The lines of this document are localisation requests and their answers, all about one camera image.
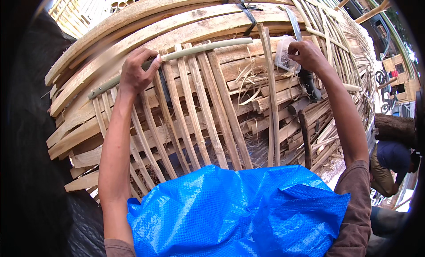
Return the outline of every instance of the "blue tarp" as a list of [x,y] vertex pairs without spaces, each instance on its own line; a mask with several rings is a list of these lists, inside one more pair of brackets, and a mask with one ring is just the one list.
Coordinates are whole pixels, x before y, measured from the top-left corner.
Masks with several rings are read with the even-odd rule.
[[350,200],[300,165],[203,167],[128,200],[137,256],[323,256]]

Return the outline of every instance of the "finger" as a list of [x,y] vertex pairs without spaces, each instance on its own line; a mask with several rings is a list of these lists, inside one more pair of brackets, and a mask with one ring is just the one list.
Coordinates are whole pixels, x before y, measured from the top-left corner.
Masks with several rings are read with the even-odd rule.
[[137,57],[134,58],[134,62],[139,64],[140,66],[150,57],[156,57],[158,52],[153,50],[145,49],[144,52],[140,53]]
[[153,62],[149,66],[149,69],[146,70],[146,73],[149,79],[153,79],[153,77],[156,74],[156,71],[159,69],[160,63],[161,63],[161,55],[158,54],[157,57],[153,60]]
[[146,50],[148,50],[148,49],[145,48],[145,47],[136,48],[135,50],[133,50],[133,53],[131,53],[130,58],[136,58],[137,56],[139,56],[140,54],[142,54]]
[[301,42],[291,42],[288,46],[288,54],[295,54],[297,51],[300,50],[301,46]]
[[301,64],[301,63],[300,63],[300,62],[301,62],[300,55],[289,54],[288,56],[289,56],[289,58],[290,58],[291,60],[293,60],[293,61],[295,61],[295,62],[297,62],[297,63]]

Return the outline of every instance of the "clear plastic bag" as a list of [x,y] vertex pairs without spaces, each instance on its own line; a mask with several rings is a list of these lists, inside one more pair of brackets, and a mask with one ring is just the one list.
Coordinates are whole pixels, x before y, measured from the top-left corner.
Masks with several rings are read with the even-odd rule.
[[296,40],[288,35],[284,35],[282,39],[278,42],[278,45],[276,47],[276,58],[274,59],[274,64],[291,73],[299,73],[301,70],[300,64],[289,58],[288,47],[291,42],[296,42]]

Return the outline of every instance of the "forearm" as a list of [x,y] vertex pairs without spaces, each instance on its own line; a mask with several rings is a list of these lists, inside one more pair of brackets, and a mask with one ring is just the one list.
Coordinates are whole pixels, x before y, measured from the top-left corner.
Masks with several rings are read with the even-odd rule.
[[322,80],[331,102],[346,166],[349,166],[355,160],[367,161],[369,154],[366,135],[353,100],[344,88],[334,68],[326,66],[317,74]]
[[134,99],[134,95],[118,91],[115,100],[100,159],[99,198],[103,204],[131,197],[130,119]]

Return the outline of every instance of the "tree bark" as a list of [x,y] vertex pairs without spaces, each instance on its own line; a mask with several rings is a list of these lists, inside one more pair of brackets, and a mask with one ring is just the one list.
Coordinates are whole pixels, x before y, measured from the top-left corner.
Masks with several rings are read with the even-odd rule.
[[375,127],[379,128],[376,139],[380,141],[396,141],[406,147],[416,149],[415,122],[413,118],[401,118],[382,113],[375,114]]

